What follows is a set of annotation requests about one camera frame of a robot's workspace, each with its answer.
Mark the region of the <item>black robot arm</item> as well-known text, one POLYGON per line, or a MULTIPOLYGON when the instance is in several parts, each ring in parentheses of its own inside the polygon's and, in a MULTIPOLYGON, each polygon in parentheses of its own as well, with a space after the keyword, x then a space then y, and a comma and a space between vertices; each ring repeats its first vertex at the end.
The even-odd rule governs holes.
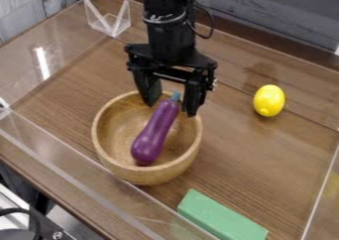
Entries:
POLYGON ((182 110, 189 116, 198 114, 217 82, 218 62, 197 50, 199 8, 195 0, 143 0, 149 42, 124 47, 127 69, 145 103, 158 102, 163 80, 178 82, 185 85, 182 110))

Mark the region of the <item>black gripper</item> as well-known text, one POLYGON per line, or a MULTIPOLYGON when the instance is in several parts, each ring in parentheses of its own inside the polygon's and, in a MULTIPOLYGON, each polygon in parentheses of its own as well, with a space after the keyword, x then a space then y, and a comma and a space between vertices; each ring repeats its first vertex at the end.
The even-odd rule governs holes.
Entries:
POLYGON ((215 86, 218 63, 197 50, 197 37, 210 39, 214 32, 202 35, 195 19, 153 17, 143 19, 149 42, 129 44, 129 70, 145 103, 153 107, 162 95, 162 79, 185 85, 182 111, 190 117, 205 104, 207 90, 215 86))

